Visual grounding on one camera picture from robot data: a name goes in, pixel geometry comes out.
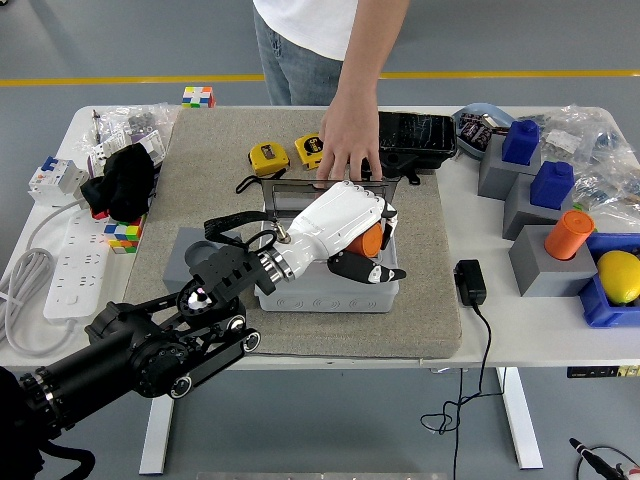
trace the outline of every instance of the jeans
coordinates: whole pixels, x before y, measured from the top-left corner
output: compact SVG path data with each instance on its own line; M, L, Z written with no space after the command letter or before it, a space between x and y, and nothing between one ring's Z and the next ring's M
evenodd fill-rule
M271 105L328 106L342 62L291 43L271 30L255 8L253 16Z

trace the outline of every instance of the orange object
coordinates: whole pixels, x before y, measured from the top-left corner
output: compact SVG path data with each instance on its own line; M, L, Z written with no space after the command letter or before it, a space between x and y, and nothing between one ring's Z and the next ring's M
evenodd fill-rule
M589 215L578 210L565 212L544 241L549 255L558 260L571 259L596 228Z
M356 237L345 250L371 258L378 254L380 247L382 247L382 225L377 222L369 230Z

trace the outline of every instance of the white cable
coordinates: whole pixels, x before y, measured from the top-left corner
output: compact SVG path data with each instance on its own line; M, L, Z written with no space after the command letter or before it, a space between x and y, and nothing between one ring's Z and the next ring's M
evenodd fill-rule
M31 248L33 239L40 229L53 217L83 202L84 199L71 202L59 208L40 222L29 236L27 251L18 258L9 277L0 284L0 319L2 319L2 323L0 323L0 339L6 337L11 348L22 355L42 357L57 350L69 340L77 324L75 319L67 319L66 333L62 339L56 344L42 350L31 350L19 345L12 331L20 315L22 306L27 303L33 294L42 288L53 275L53 256L42 248Z

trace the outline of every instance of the yellow tape measure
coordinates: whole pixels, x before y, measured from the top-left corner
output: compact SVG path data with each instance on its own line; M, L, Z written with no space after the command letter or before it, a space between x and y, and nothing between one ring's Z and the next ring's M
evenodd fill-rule
M249 152L249 161L256 175L262 177L289 166L284 147L276 142L259 143Z
M312 133L300 137L295 141L295 144L300 160L307 167L307 170L318 168L322 160L322 140L320 140L318 134Z

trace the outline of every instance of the human hand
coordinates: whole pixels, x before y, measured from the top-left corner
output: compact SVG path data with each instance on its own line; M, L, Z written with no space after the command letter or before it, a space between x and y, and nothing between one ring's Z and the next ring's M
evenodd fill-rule
M382 180L379 135L378 99L375 93L338 89L322 118L322 161L316 178L343 180L348 163L350 179L362 180L362 160L366 158L372 179Z

